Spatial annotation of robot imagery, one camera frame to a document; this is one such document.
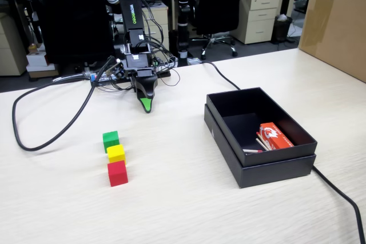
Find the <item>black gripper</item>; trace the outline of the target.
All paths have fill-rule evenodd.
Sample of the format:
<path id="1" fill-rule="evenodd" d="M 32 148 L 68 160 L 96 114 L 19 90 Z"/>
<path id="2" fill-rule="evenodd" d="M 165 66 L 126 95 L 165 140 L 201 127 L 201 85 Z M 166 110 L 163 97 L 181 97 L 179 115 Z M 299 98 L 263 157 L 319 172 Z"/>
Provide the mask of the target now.
<path id="1" fill-rule="evenodd" d="M 134 77 L 137 98 L 146 113 L 152 110 L 155 96 L 157 75 L 152 63 L 151 54 L 126 54 L 123 60 L 124 77 Z"/>

